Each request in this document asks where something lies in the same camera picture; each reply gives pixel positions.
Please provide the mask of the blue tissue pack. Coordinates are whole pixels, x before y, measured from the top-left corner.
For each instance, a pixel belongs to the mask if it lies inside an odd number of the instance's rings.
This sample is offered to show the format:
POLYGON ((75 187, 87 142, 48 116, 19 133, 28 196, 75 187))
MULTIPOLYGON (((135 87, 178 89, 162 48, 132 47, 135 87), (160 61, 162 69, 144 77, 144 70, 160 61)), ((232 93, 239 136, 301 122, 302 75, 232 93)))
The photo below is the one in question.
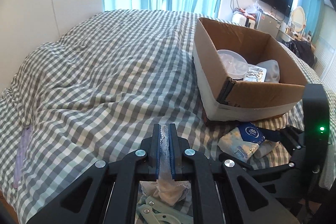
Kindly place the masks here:
POLYGON ((252 123, 242 123, 223 135, 218 141, 221 151, 247 163, 265 141, 261 130, 252 123))

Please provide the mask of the green folding hanger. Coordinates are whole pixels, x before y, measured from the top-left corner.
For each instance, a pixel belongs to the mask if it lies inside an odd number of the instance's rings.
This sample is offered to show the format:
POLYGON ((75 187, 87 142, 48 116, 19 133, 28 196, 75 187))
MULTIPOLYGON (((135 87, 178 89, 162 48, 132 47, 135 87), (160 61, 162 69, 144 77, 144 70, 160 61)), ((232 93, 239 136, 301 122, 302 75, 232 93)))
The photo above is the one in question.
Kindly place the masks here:
POLYGON ((134 223, 194 223, 191 197, 170 206, 158 198, 142 195, 137 202, 134 223))

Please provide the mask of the silver blister pack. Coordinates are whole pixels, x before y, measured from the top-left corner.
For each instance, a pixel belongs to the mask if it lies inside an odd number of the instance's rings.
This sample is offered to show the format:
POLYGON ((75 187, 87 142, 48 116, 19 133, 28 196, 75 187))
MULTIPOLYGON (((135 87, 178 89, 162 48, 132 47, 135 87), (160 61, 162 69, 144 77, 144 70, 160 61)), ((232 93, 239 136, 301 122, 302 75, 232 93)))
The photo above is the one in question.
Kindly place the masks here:
POLYGON ((249 64, 248 72, 244 76, 244 81, 263 83, 266 78, 266 69, 249 64))

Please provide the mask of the clear plastic round container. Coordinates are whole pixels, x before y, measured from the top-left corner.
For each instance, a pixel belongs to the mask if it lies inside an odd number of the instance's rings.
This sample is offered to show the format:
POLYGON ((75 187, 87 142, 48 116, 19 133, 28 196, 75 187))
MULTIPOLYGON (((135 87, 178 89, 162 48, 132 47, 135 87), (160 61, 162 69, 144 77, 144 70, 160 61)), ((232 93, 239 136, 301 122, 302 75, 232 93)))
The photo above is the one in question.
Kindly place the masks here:
POLYGON ((217 50, 229 77, 233 80, 242 80, 248 72, 248 63, 238 53, 230 50, 217 50))

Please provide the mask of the white cream tube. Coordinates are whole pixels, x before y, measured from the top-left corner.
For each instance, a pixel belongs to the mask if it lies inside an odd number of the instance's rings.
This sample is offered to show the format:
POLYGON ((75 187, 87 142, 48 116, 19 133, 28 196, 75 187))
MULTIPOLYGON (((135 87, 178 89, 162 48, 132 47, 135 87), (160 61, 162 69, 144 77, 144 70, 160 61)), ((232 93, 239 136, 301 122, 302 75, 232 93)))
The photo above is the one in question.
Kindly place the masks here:
POLYGON ((266 140, 260 144, 256 152, 254 153, 254 157, 256 159, 261 159, 262 157, 268 155, 278 145, 279 145, 279 142, 273 142, 273 141, 266 140))

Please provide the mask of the checkered bed duvet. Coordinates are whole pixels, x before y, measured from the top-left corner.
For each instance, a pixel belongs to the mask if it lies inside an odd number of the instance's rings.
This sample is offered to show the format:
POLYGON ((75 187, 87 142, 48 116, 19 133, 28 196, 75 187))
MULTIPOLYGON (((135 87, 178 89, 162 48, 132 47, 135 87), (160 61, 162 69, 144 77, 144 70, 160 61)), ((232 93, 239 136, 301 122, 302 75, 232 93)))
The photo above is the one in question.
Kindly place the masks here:
POLYGON ((194 71, 199 15, 99 13, 31 52, 1 94, 1 194, 19 223, 98 160, 121 160, 175 123, 217 158, 231 126, 209 128, 194 71))

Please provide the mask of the white louvered wardrobe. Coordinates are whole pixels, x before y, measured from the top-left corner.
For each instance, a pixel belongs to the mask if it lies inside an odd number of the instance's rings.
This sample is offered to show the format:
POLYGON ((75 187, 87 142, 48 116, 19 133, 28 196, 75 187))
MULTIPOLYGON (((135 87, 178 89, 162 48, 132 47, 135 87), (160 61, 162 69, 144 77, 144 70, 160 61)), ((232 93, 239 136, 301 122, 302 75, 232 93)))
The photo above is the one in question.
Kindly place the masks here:
POLYGON ((323 84, 335 92, 335 10, 325 5, 321 28, 316 42, 315 72, 323 84))

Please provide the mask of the open cardboard box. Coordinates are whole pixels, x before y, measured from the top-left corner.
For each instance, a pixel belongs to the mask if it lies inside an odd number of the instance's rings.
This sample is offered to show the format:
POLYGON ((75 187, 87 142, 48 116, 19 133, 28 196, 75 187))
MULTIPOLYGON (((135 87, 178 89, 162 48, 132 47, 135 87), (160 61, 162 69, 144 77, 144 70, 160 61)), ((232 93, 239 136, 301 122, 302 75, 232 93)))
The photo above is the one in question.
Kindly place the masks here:
POLYGON ((282 116, 307 84, 294 57, 272 36, 213 19, 197 20, 193 61, 205 121, 282 116))

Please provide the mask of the black jacket on chair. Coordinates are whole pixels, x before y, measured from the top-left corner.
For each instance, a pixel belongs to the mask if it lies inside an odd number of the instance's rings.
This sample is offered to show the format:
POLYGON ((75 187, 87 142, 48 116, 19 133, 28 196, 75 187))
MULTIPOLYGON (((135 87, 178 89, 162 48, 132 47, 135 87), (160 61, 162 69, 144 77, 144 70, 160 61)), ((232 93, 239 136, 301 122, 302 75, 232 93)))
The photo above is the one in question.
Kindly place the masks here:
POLYGON ((301 60, 305 61, 311 68, 315 65, 315 56, 309 42, 292 40, 286 46, 301 60))

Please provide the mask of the silver mini fridge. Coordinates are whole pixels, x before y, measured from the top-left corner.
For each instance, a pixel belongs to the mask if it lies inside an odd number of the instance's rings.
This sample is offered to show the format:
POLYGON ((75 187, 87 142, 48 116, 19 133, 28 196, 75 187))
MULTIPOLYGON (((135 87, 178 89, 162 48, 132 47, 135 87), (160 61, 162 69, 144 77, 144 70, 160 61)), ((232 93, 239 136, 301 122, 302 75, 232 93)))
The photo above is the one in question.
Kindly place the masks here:
POLYGON ((278 29, 279 29, 278 20, 266 13, 259 11, 256 19, 256 30, 270 34, 274 39, 277 38, 278 29))

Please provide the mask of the white oval mirror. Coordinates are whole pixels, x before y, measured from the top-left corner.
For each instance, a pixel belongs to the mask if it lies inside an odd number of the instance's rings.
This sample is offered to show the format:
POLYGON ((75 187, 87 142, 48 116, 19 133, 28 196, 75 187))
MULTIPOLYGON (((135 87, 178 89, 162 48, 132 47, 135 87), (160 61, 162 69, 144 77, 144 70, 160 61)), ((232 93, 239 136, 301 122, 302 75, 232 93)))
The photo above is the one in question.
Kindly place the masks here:
POLYGON ((299 33, 306 27, 306 16, 304 9, 301 6, 297 6, 291 12, 291 24, 294 26, 294 31, 299 33))

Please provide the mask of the white suitcase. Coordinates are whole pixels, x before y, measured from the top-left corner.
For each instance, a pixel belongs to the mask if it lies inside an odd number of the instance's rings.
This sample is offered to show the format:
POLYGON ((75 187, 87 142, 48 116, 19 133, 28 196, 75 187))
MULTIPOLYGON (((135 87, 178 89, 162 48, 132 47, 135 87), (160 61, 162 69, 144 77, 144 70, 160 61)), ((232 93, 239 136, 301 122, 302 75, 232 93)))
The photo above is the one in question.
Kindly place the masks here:
POLYGON ((236 13, 232 16, 232 23, 240 24, 242 26, 246 25, 248 18, 246 18, 244 15, 236 13))

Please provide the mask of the clear plastic bag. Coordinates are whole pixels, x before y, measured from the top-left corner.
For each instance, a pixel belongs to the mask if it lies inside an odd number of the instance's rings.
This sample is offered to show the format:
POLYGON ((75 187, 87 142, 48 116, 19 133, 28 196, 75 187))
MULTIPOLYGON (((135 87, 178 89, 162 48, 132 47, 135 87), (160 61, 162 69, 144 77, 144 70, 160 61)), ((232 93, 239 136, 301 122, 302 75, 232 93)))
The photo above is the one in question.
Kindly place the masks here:
POLYGON ((255 2, 253 5, 250 5, 246 8, 246 12, 248 14, 258 14, 259 12, 263 12, 264 9, 259 5, 258 2, 255 2))

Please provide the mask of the side teal curtain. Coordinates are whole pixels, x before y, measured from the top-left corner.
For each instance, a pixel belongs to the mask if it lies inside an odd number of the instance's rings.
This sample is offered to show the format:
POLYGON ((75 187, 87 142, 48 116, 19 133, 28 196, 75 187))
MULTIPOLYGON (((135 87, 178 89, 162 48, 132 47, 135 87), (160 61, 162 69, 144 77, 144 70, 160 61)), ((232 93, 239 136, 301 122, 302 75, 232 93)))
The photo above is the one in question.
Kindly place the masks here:
POLYGON ((311 39, 315 44, 321 29, 325 6, 324 0, 298 0, 298 5, 301 6, 305 12, 305 32, 306 34, 311 32, 311 39))

